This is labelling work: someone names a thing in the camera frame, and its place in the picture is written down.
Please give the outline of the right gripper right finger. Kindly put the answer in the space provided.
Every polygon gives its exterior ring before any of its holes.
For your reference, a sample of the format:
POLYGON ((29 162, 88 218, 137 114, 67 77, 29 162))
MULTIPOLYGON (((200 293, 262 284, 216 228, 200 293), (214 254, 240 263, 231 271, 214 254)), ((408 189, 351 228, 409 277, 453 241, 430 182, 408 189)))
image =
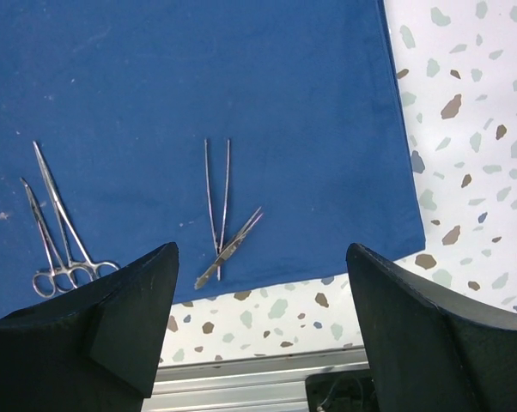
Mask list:
POLYGON ((346 261, 380 410, 517 411, 517 313, 364 245, 351 245, 346 261))

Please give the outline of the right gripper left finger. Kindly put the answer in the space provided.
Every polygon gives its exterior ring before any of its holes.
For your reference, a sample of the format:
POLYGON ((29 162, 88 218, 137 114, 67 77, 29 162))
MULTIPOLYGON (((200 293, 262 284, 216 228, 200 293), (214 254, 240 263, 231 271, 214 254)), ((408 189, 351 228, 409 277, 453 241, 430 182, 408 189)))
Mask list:
POLYGON ((0 318, 0 411, 139 411, 151 397, 179 272, 162 245, 0 318))

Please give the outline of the steel forceps with ring handles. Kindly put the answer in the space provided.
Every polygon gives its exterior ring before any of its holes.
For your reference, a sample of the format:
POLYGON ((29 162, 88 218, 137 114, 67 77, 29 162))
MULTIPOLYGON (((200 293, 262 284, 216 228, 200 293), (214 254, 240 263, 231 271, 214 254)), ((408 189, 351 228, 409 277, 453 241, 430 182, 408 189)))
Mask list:
POLYGON ((57 218, 58 226, 60 229, 61 238, 64 245, 64 251, 67 258, 65 263, 60 256, 57 247, 50 235, 46 220, 41 212, 41 207, 35 198, 33 190, 28 185, 25 179, 21 179, 24 189, 27 194, 27 200, 30 204, 33 217, 35 219, 37 228, 40 231, 40 237, 43 242, 47 262, 49 269, 41 272, 37 272, 32 278, 32 285, 35 292, 46 299, 52 298, 56 292, 67 293, 75 288, 79 288, 80 284, 77 282, 76 272, 82 271, 88 275, 89 280, 92 282, 100 278, 100 267, 109 266, 113 270, 119 270, 119 266, 111 261, 94 262, 88 255, 86 248, 84 247, 81 239, 76 233, 70 218, 66 212, 66 209, 61 201, 58 193, 58 188, 55 185, 52 174, 46 164, 45 158, 43 157, 39 145, 36 141, 33 141, 33 149, 36 155, 36 159, 40 168, 42 178, 44 180, 45 187, 47 189, 52 208, 57 218), (71 249, 68 241, 68 237, 65 228, 68 228, 73 236, 82 256, 81 262, 75 261, 71 254, 71 249))

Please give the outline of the blue surgical cloth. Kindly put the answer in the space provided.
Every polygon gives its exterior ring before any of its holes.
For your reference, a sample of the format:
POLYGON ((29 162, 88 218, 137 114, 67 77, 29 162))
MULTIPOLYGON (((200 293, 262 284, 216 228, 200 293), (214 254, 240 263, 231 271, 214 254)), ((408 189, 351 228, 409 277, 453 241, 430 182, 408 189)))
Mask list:
POLYGON ((21 179, 59 236, 33 141, 93 258, 178 245, 178 303, 425 247, 381 1, 0 1, 0 317, 46 266, 21 179))

